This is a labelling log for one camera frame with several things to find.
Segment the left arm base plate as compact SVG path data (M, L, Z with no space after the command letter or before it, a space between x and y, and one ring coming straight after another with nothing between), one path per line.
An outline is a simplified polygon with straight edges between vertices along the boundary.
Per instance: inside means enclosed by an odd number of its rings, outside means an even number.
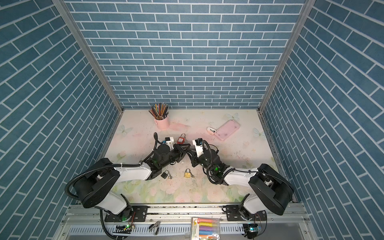
M117 215L113 214L110 211L107 211L107 215L105 217L105 222L120 222L120 223L128 223L128 222L144 222L146 220L148 206L128 206L123 211Z

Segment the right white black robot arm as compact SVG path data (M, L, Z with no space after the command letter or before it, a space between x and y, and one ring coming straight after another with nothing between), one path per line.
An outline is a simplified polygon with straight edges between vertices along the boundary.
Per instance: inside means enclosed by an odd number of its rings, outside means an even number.
M188 153L193 167L200 165L210 183L214 185L243 186L254 193L246 194L238 206L238 214L249 220L260 211L269 210L283 215L292 200L294 187L267 164L254 169L237 169L224 164L218 150L214 151L207 141L193 141L194 151Z

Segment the small black padlock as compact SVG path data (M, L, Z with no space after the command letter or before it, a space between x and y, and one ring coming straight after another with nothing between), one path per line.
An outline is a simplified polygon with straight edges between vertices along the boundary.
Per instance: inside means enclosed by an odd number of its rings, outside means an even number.
M165 170L162 174L161 177L163 179L171 179L170 172L168 170Z

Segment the red padlock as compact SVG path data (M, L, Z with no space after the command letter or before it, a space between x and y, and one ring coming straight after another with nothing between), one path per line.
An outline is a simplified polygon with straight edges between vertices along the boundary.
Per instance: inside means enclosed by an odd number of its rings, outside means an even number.
M177 140L177 144L184 144L186 141L186 135L185 134L181 134Z

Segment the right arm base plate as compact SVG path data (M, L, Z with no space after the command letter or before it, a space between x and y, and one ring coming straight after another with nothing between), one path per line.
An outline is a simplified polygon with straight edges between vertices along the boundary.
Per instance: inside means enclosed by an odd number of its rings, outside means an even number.
M266 211L259 211L254 214L250 213L240 205L226 205L222 207L222 211L226 214L227 220L233 221L266 221Z

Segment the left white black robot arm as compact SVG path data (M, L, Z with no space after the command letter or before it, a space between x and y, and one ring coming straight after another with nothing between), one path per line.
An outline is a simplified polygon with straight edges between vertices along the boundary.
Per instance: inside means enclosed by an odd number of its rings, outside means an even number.
M160 142L157 133L154 133L154 139L152 152L138 164L114 164L108 158L102 158L71 179L65 186L65 194L80 201L84 208L95 207L126 218L132 207L124 195L113 193L112 188L121 182L155 179L167 166L180 162L191 147L190 144L175 143L171 137Z

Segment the large brass padlock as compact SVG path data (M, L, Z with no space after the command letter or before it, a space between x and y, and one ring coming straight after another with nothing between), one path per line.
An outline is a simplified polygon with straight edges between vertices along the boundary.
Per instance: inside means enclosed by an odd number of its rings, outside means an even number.
M192 177L192 174L191 174L191 170L190 170L190 169L186 169L186 170L185 170L184 177L185 177L185 178L191 178L191 177Z

